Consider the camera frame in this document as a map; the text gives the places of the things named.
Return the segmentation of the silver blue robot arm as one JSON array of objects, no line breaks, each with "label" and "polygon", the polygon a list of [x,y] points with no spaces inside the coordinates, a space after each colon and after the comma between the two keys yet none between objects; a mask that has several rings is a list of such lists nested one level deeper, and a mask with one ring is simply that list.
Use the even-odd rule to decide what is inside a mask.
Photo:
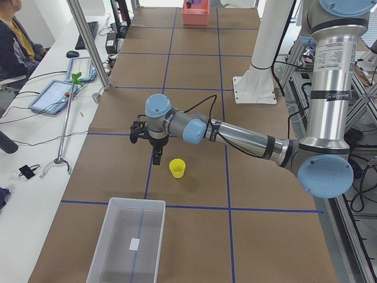
[{"label": "silver blue robot arm", "polygon": [[253,157],[272,160],[291,171],[304,190],[318,198],[335,198],[353,183],[344,141],[346,115],[359,38],[367,31],[375,1],[305,1],[303,38],[316,45],[309,116],[298,141],[234,126],[202,114],[187,114],[171,106],[163,94],[145,102],[144,137],[159,164],[169,135],[198,144],[203,139],[222,142]]}]

